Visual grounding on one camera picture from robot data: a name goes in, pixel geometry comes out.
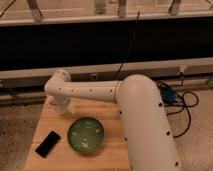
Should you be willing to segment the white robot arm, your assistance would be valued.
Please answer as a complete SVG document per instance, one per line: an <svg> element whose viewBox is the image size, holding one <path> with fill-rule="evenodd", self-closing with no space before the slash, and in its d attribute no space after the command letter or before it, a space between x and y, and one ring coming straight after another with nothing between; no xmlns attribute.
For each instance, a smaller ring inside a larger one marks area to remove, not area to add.
<svg viewBox="0 0 213 171"><path fill-rule="evenodd" d="M73 82L67 71L57 70L44 90L59 113L72 98L115 103L131 171L182 171L160 91L149 77L133 74L122 81Z"/></svg>

